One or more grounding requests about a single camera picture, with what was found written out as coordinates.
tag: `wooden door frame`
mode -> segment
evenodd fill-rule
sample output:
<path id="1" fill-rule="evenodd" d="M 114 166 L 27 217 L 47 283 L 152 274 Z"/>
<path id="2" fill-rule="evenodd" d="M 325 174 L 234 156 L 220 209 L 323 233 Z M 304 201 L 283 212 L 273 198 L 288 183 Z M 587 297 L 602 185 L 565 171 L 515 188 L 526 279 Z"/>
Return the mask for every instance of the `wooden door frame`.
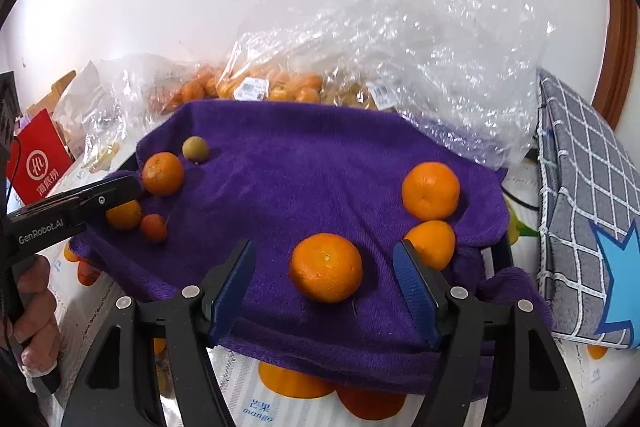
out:
<path id="1" fill-rule="evenodd" d="M 638 5 L 634 0 L 609 0 L 609 25 L 602 70 L 593 97 L 593 107 L 615 129 L 636 58 Z"/>

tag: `finger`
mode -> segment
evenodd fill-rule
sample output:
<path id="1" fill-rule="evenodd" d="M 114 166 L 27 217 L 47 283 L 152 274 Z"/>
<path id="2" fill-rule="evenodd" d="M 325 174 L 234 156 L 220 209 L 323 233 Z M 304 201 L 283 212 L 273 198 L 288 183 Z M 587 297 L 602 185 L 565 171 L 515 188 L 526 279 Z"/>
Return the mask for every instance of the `finger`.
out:
<path id="1" fill-rule="evenodd" d="M 56 298 L 50 291 L 36 293 L 14 326 L 15 339 L 23 343 L 49 322 L 56 311 Z"/>
<path id="2" fill-rule="evenodd" d="M 56 337 L 56 340 L 53 342 L 53 346 L 51 347 L 51 350 L 49 351 L 49 356 L 47 357 L 47 360 L 43 363 L 41 363 L 38 366 L 38 371 L 41 372 L 45 372 L 48 371 L 49 369 L 51 369 L 51 366 L 53 365 L 53 363 L 58 359 L 58 352 L 60 351 L 60 335 L 58 335 Z"/>
<path id="3" fill-rule="evenodd" d="M 41 365 L 47 364 L 44 370 L 51 367 L 53 360 L 50 359 L 49 353 L 58 334 L 58 325 L 53 317 L 51 317 L 49 322 L 33 335 L 29 345 L 24 348 L 22 352 L 22 363 L 29 369 L 36 369 Z"/>
<path id="4" fill-rule="evenodd" d="M 36 261 L 30 269 L 25 270 L 18 278 L 18 291 L 22 293 L 41 293 L 49 284 L 49 260 L 41 255 L 36 256 Z"/>

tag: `gray checkered fabric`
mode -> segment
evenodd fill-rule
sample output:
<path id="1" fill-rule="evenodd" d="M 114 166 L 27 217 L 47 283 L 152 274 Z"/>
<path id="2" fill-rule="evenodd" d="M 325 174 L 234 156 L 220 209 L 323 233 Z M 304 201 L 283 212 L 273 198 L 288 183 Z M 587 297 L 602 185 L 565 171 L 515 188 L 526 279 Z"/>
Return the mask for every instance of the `gray checkered fabric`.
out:
<path id="1" fill-rule="evenodd" d="M 541 70 L 540 292 L 554 313 L 554 334 L 607 347 L 628 347 L 629 332 L 595 334 L 609 275 L 590 221 L 621 241 L 640 216 L 640 174 L 609 125 L 588 102 Z"/>

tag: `clear plastic bag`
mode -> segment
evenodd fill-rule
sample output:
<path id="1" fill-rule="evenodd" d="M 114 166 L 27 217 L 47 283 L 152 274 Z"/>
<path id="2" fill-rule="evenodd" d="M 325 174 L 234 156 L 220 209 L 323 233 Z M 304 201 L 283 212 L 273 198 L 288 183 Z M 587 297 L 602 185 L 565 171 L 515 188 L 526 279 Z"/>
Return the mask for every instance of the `clear plastic bag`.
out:
<path id="1" fill-rule="evenodd" d="M 120 102 L 100 83 L 91 61 L 65 89 L 52 119 L 61 125 L 71 154 L 85 166 L 108 153 L 126 129 Z"/>
<path id="2" fill-rule="evenodd" d="M 552 31 L 522 0 L 263 0 L 217 92 L 396 110 L 497 169 L 529 148 L 536 69 Z"/>
<path id="3" fill-rule="evenodd" d="M 73 156 L 95 171 L 123 140 L 139 140 L 183 103 L 215 96 L 221 70 L 148 54 L 89 62 L 65 89 L 53 120 Z"/>

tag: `price label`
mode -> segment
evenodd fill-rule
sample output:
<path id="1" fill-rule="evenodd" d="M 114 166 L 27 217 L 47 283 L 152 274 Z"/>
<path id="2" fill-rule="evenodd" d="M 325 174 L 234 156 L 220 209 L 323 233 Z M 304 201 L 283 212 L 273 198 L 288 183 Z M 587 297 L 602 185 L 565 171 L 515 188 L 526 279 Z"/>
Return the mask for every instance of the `price label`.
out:
<path id="1" fill-rule="evenodd" d="M 396 107 L 398 98 L 396 94 L 381 82 L 367 82 L 369 92 L 373 97 L 373 102 L 380 111 Z"/>
<path id="2" fill-rule="evenodd" d="M 248 100 L 261 102 L 269 90 L 269 81 L 263 78 L 246 77 L 242 84 L 236 87 L 234 98 L 236 100 Z"/>

